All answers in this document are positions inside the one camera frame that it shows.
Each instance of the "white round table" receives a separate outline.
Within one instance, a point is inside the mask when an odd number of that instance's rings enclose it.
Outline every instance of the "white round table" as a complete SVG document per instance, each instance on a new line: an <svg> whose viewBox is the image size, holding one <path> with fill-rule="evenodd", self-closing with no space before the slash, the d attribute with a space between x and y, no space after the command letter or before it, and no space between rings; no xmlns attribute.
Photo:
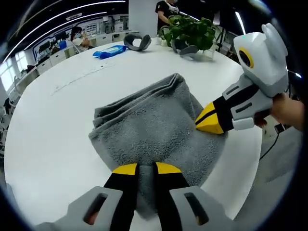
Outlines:
<svg viewBox="0 0 308 231"><path fill-rule="evenodd" d="M96 107L176 72L206 106L243 73L241 66L220 53L212 62L189 61L155 41L144 52L126 51L105 60L92 56L112 45L85 51L46 71L26 88L16 107L6 139L5 176L33 225L56 221L66 214L69 203L108 180L111 171L88 138ZM261 131L254 127L229 132L221 158L201 187L231 219L255 178ZM146 221L135 212L131 230L157 229L158 217Z"/></svg>

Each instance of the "ceiling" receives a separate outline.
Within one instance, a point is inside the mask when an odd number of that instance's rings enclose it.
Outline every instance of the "ceiling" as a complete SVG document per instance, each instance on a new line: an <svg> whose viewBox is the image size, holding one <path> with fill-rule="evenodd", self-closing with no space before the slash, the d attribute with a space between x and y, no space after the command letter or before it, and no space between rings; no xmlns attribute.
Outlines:
<svg viewBox="0 0 308 231"><path fill-rule="evenodd" d="M74 14L82 13L85 16L100 12L107 12L107 14L128 13L129 0L126 0L124 3L105 3L87 6L65 13L49 21L25 38L31 30L60 13L75 7L102 1L107 0L23 0L18 1L18 3L17 1L15 3L6 1L5 4L11 5L6 8L14 10L9 18L3 18L2 20L5 21L3 30L8 33L0 34L1 61L22 39L23 42L15 48L11 55L23 50L40 35L67 22L66 18ZM214 13L220 11L221 26L238 35L242 34L242 30L235 16L235 11L241 14L247 33L260 31L261 24L269 20L266 15L253 8L246 0L179 0L178 6L180 11L196 18L206 17L213 19Z"/></svg>

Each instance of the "wet wipes package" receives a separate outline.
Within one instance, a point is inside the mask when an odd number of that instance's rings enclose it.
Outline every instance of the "wet wipes package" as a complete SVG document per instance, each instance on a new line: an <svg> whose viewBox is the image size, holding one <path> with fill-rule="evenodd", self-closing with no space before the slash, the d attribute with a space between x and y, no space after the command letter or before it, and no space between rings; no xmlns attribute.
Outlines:
<svg viewBox="0 0 308 231"><path fill-rule="evenodd" d="M110 48L107 48L102 51L96 51L93 53L94 57L98 57L100 59L106 59L112 56L115 56L117 54L123 53L126 51L127 46L122 46L122 45L114 45Z"/></svg>

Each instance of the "folded towel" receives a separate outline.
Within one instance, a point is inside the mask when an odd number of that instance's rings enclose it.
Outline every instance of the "folded towel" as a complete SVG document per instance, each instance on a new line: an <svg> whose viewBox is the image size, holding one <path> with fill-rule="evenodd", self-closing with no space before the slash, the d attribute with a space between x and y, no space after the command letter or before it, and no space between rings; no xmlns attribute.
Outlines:
<svg viewBox="0 0 308 231"><path fill-rule="evenodd" d="M137 211L144 218L156 211L153 162L174 165L189 185L201 186L218 160L226 135L196 130L202 110L179 74L95 109L89 138L101 159L111 170L141 165Z"/></svg>

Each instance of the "black t-shirt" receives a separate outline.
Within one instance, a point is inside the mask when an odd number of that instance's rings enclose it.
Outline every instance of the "black t-shirt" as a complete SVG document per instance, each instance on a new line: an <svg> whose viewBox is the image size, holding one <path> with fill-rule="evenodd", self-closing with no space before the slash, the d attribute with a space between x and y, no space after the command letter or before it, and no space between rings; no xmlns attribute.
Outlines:
<svg viewBox="0 0 308 231"><path fill-rule="evenodd" d="M164 16L166 18L169 18L169 16L171 16L171 15L177 15L178 14L178 13L172 12L169 9L169 6L165 1L160 1L160 2L157 3L155 12L158 13L159 11L164 12ZM169 24L163 22L162 20L160 20L160 18L158 18L157 31L159 31L162 26L168 26L168 25Z"/></svg>

